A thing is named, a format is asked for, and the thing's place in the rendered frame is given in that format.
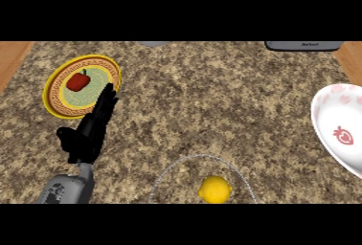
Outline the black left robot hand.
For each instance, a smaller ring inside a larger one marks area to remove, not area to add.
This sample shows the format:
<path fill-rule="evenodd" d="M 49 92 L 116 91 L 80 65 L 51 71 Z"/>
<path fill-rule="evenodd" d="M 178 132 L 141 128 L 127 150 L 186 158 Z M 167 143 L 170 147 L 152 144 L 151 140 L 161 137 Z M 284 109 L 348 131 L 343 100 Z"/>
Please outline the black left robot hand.
<path fill-rule="evenodd" d="M 110 83 L 99 95 L 93 110 L 83 117 L 76 129 L 59 127 L 56 136 L 62 150 L 70 153 L 68 163 L 92 164 L 101 154 L 107 126 L 116 109 L 117 97 L 114 85 Z"/>

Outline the grey rounded object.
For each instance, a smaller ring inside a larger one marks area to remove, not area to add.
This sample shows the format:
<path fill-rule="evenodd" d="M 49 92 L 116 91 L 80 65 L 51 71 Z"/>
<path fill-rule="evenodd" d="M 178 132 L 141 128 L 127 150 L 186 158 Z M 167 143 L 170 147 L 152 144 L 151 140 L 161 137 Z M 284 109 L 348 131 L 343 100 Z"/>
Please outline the grey rounded object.
<path fill-rule="evenodd" d="M 147 47 L 160 47 L 170 43 L 170 41 L 139 41 L 139 43 Z"/>

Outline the yellow lemon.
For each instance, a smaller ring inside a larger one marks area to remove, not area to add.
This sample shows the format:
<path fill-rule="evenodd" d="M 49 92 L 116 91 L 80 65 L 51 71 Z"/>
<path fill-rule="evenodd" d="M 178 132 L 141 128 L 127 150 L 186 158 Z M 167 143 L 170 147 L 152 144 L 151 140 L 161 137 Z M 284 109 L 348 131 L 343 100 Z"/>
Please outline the yellow lemon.
<path fill-rule="evenodd" d="M 198 196 L 210 204 L 223 203 L 231 195 L 232 187 L 226 180 L 219 176 L 209 176 L 198 189 Z"/>

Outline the white bowl with strawberry print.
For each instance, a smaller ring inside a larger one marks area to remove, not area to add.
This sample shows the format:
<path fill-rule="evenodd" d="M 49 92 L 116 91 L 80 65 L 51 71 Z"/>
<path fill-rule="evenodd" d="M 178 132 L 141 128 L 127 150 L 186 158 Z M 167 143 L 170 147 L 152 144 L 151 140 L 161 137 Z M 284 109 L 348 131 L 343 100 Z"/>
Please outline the white bowl with strawberry print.
<path fill-rule="evenodd" d="M 325 86 L 312 100 L 314 130 L 342 166 L 362 179 L 362 86 Z"/>

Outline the dark grey appliance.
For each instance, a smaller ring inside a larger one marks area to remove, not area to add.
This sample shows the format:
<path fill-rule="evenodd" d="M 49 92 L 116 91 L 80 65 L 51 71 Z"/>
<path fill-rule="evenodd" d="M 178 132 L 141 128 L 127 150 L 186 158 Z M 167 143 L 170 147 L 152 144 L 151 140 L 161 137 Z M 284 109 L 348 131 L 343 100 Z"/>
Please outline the dark grey appliance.
<path fill-rule="evenodd" d="M 266 41 L 266 48 L 281 52 L 331 52 L 337 51 L 343 41 Z"/>

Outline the clear glass bowl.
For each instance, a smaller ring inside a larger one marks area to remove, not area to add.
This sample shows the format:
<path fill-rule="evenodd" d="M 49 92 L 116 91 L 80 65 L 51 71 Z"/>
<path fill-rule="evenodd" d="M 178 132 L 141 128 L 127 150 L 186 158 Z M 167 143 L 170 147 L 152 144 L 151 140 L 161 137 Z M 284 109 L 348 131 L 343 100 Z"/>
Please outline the clear glass bowl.
<path fill-rule="evenodd" d="M 163 170 L 161 174 L 158 175 L 157 179 L 155 179 L 155 182 L 154 182 L 154 185 L 152 185 L 152 188 L 151 188 L 151 192 L 150 192 L 150 196 L 148 196 L 148 203 L 152 204 L 152 197 L 155 195 L 155 190 L 158 188 L 158 185 L 161 183 L 161 180 L 166 176 L 166 174 L 170 172 L 172 168 L 179 164 L 182 163 L 184 161 L 186 160 L 191 160 L 191 159 L 197 159 L 197 158 L 201 158 L 201 157 L 206 157 L 206 158 L 212 158 L 217 161 L 220 161 L 225 165 L 229 166 L 229 168 L 237 172 L 237 174 L 240 175 L 240 178 L 243 179 L 246 185 L 247 185 L 247 190 L 249 190 L 249 194 L 250 194 L 250 197 L 251 197 L 251 200 L 253 200 L 253 203 L 254 204 L 259 204 L 257 202 L 257 199 L 256 199 L 256 195 L 254 195 L 254 191 L 253 191 L 253 188 L 250 186 L 250 183 L 247 181 L 247 178 L 246 176 L 243 175 L 243 173 L 240 172 L 240 170 L 237 169 L 237 167 L 234 166 L 232 163 L 229 163 L 226 160 L 223 160 L 220 157 L 217 156 L 213 156 L 212 154 L 207 154 L 207 153 L 197 153 L 197 154 L 192 154 L 192 155 L 188 155 L 188 156 L 184 156 L 181 157 L 167 167 L 166 169 Z"/>

